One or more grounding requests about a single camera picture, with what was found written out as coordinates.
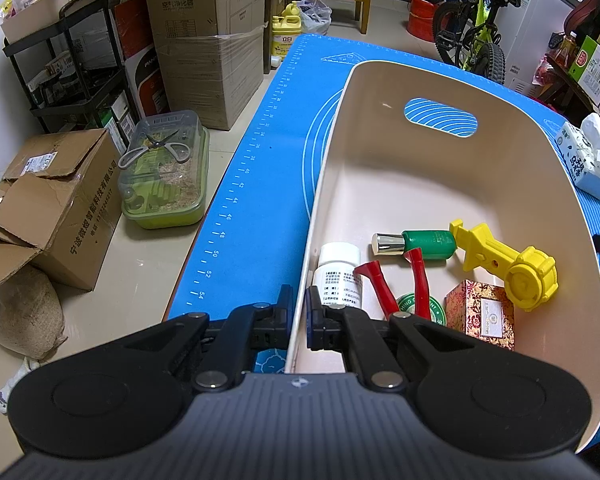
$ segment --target bottle label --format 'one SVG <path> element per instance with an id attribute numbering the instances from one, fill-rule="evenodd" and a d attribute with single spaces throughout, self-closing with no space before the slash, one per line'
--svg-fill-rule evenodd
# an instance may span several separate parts
<path id="1" fill-rule="evenodd" d="M 327 270 L 315 273 L 314 285 L 320 292 L 322 304 L 343 304 L 362 308 L 362 279 L 346 270 Z"/>
<path id="2" fill-rule="evenodd" d="M 409 312 L 410 314 L 416 313 L 416 296 L 415 294 L 405 294 L 400 296 L 397 300 L 398 308 L 403 312 Z M 446 326 L 446 314 L 445 310 L 438 303 L 438 300 L 433 296 L 429 296 L 429 311 L 431 314 L 431 320 L 440 325 Z"/>

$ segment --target red patterned box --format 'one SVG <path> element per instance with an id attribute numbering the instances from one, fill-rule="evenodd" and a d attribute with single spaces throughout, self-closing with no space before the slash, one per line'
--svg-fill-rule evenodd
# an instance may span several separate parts
<path id="1" fill-rule="evenodd" d="M 504 287 L 464 280 L 446 295 L 445 311 L 449 328 L 514 349 L 513 304 Z"/>

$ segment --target red bag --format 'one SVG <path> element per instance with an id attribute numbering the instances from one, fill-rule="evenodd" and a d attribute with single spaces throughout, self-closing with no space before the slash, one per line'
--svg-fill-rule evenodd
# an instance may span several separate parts
<path id="1" fill-rule="evenodd" d="M 582 45 L 585 36 L 594 40 L 600 35 L 600 0 L 582 0 L 564 20 L 564 32 L 577 34 L 576 42 Z"/>

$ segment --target green bottle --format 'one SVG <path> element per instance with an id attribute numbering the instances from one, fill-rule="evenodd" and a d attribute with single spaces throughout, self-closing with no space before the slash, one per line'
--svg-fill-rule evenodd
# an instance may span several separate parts
<path id="1" fill-rule="evenodd" d="M 424 260 L 447 260 L 456 252 L 456 241 L 450 231 L 403 231 L 401 235 L 374 234 L 374 254 L 403 254 L 416 247 Z"/>

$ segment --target white appliance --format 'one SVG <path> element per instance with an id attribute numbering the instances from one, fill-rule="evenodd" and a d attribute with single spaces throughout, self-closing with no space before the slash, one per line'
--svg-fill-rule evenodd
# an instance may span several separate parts
<path id="1" fill-rule="evenodd" d="M 548 49 L 552 32 L 561 32 L 577 0 L 522 0 L 522 5 L 500 9 L 496 17 L 500 47 L 507 59 L 504 85 L 529 97 L 542 87 L 533 85 L 534 73 Z"/>

